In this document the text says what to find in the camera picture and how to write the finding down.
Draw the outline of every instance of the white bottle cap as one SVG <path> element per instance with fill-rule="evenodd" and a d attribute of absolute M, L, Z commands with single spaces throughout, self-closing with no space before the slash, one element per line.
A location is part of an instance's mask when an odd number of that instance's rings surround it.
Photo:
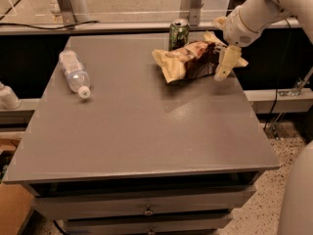
<path fill-rule="evenodd" d="M 78 95 L 79 97 L 81 98 L 89 98 L 90 97 L 90 89 L 88 86 L 81 86 L 79 89 L 78 89 Z"/>

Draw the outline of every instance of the green can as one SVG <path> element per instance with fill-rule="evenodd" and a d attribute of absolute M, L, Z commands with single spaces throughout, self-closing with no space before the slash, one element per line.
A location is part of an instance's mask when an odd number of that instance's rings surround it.
<path fill-rule="evenodd" d="M 168 50 L 176 50 L 188 43 L 189 23 L 187 20 L 174 20 L 169 27 Z"/>

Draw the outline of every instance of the drawer knob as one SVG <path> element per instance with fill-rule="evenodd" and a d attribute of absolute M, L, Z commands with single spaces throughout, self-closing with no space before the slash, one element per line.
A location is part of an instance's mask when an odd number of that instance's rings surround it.
<path fill-rule="evenodd" d="M 147 206 L 147 209 L 144 211 L 144 215 L 153 215 L 154 211 L 150 209 L 150 206 Z"/>
<path fill-rule="evenodd" d="M 156 235 L 157 233 L 154 232 L 153 228 L 150 228 L 150 231 L 147 233 L 147 235 Z"/>

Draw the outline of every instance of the white bottle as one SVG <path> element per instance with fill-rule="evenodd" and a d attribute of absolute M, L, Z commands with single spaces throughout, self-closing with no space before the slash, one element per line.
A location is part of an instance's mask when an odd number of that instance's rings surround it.
<path fill-rule="evenodd" d="M 2 82 L 0 82 L 0 102 L 9 110 L 18 108 L 22 103 L 12 88 Z"/>
<path fill-rule="evenodd" d="M 90 97 L 90 78 L 85 67 L 79 62 L 77 54 L 71 50 L 60 53 L 59 63 L 64 72 L 69 88 L 79 97 Z"/>

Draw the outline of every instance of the table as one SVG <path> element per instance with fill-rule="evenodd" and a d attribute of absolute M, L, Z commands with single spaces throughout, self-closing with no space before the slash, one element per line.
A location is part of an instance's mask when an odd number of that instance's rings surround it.
<path fill-rule="evenodd" d="M 234 74 L 166 84 L 152 51 L 167 46 L 164 33 L 71 37 L 92 97 L 57 66 L 5 183 L 69 233 L 216 234 L 279 163 Z"/>

